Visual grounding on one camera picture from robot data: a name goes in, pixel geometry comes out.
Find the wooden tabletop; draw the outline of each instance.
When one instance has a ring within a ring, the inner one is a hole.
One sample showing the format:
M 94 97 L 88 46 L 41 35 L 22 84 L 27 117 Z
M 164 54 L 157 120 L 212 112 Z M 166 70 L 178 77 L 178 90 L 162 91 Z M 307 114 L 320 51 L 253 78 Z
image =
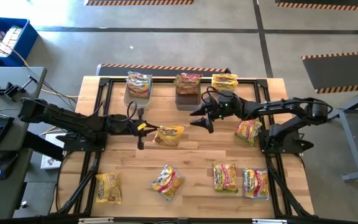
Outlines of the wooden tabletop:
M 100 77 L 84 77 L 76 112 L 92 114 Z M 272 101 L 288 98 L 281 78 L 268 78 Z M 207 84 L 202 84 L 205 91 Z M 125 83 L 115 83 L 109 114 L 126 114 L 122 102 Z M 255 100 L 254 88 L 240 84 L 236 93 L 247 100 Z M 225 118 L 214 123 L 213 134 L 206 129 L 190 126 L 197 117 L 188 111 L 178 111 L 175 106 L 173 83 L 154 83 L 151 106 L 144 118 L 156 126 L 184 126 L 181 143 L 177 148 L 155 145 L 154 133 L 145 138 L 145 149 L 137 149 L 133 136 L 110 136 L 102 153 L 99 173 L 120 174 L 122 204 L 94 203 L 93 217 L 190 217 L 190 218 L 272 218 L 271 200 L 242 197 L 243 168 L 266 168 L 259 145 L 250 147 L 234 136 L 240 120 Z M 276 115 L 276 123 L 291 118 L 290 114 Z M 305 171 L 299 158 L 283 154 L 283 164 L 288 188 L 310 213 L 313 213 Z M 59 206 L 71 196 L 80 179 L 84 153 L 74 152 L 62 167 L 59 184 Z M 237 194 L 217 193 L 213 186 L 213 163 L 235 164 L 237 168 Z M 165 164 L 176 168 L 185 176 L 184 183 L 170 202 L 166 202 L 149 184 L 155 180 Z M 282 192 L 277 192 L 284 211 Z M 84 191 L 82 207 L 88 196 Z

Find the yellow and black striped tape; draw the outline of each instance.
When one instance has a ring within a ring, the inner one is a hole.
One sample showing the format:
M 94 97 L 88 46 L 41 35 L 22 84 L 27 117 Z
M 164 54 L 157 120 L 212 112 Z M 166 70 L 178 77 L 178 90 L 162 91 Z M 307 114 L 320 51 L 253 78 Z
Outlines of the yellow and black striped tape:
M 296 7 L 296 8 L 303 8 L 303 9 L 336 9 L 336 10 L 358 11 L 358 6 L 342 6 L 342 5 L 333 5 L 333 4 L 280 2 L 280 3 L 276 3 L 276 5 L 279 7 Z
M 166 69 L 166 70 L 187 70 L 187 71 L 204 71 L 204 72 L 224 72 L 226 69 L 221 68 L 193 68 L 181 66 L 158 66 L 158 65 L 120 65 L 120 64 L 101 64 L 100 67 L 113 68 L 147 68 L 147 69 Z
M 324 54 L 324 55 L 306 55 L 306 56 L 302 56 L 302 60 L 311 59 L 311 58 L 343 57 L 343 56 L 355 56 L 355 55 L 358 55 L 358 52 Z
M 86 6 L 151 6 L 193 4 L 194 0 L 86 0 Z
M 315 90 L 318 94 L 323 93 L 342 93 L 346 91 L 358 91 L 358 85 L 352 86 L 339 86 L 339 87 L 330 87 L 330 88 L 320 88 Z

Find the blue plastic crate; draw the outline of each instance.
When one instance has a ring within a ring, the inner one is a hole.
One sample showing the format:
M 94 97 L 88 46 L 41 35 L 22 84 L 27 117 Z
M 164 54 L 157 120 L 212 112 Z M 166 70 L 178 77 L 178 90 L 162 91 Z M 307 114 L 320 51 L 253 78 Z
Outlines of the blue plastic crate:
M 0 17 L 0 30 L 7 32 L 12 26 L 23 28 L 22 32 L 17 39 L 17 42 L 13 49 L 19 53 L 24 59 L 29 56 L 32 46 L 37 40 L 38 33 L 31 26 L 28 19 L 11 19 Z M 7 67 L 21 67 L 24 65 L 23 61 L 14 52 L 11 52 L 10 57 L 0 57 L 4 62 L 4 66 Z

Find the computer mouse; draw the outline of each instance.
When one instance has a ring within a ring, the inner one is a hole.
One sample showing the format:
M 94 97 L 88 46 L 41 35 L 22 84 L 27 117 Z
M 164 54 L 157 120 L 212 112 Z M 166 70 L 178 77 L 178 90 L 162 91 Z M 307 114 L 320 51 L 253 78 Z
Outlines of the computer mouse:
M 19 153 L 17 151 L 10 151 L 5 153 L 0 158 L 0 180 L 7 179 L 13 170 Z

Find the concrete floor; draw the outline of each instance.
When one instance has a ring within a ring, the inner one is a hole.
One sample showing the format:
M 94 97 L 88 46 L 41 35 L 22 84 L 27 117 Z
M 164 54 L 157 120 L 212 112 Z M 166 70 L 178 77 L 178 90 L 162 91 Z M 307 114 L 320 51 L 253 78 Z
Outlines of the concrete floor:
M 33 26 L 158 27 L 256 29 L 252 0 L 196 0 L 192 6 L 84 6 L 80 0 L 5 2 L 0 16 L 24 17 Z M 265 29 L 358 30 L 358 12 L 279 8 L 260 0 Z M 266 77 L 258 34 L 39 32 L 28 63 L 48 69 L 46 81 L 67 95 L 77 95 L 82 78 L 101 63 L 181 65 L 231 68 L 240 77 Z M 358 51 L 358 35 L 266 35 L 274 77 L 284 78 L 288 96 L 313 96 L 340 106 L 356 93 L 317 95 L 301 62 L 302 55 Z M 51 103 L 58 98 L 42 93 Z M 31 125 L 41 133 L 46 124 Z M 315 147 L 304 160 L 315 214 L 358 221 L 358 180 L 341 174 L 356 171 L 344 132 L 337 122 L 303 128 Z M 39 170 L 34 154 L 25 193 L 31 209 L 15 217 L 48 212 L 55 171 Z

